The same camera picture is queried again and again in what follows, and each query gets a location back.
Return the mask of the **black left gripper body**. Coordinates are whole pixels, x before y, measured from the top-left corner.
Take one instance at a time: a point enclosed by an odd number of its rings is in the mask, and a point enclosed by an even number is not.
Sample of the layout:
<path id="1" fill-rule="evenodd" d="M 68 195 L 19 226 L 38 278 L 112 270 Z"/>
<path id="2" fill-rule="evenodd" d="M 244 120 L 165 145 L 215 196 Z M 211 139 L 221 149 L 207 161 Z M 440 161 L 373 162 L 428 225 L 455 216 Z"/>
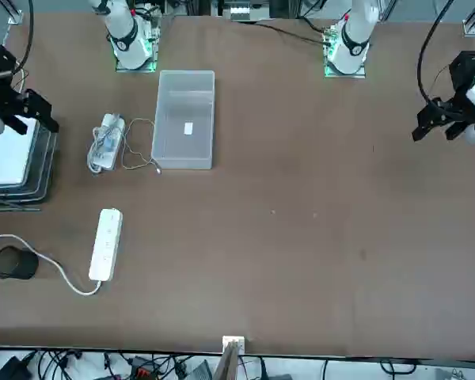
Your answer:
<path id="1" fill-rule="evenodd" d="M 472 103 L 475 105 L 475 51 L 461 51 L 449 65 L 454 94 L 449 99 L 452 105 Z"/>

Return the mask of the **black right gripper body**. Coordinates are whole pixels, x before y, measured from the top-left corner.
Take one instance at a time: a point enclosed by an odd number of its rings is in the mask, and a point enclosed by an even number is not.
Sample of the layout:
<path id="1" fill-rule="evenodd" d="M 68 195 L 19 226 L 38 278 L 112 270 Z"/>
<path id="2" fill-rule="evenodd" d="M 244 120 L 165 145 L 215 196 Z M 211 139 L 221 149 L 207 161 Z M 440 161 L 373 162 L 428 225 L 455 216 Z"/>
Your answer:
<path id="1" fill-rule="evenodd" d="M 0 44 L 0 116 L 23 114 L 23 97 L 12 87 L 16 58 Z"/>

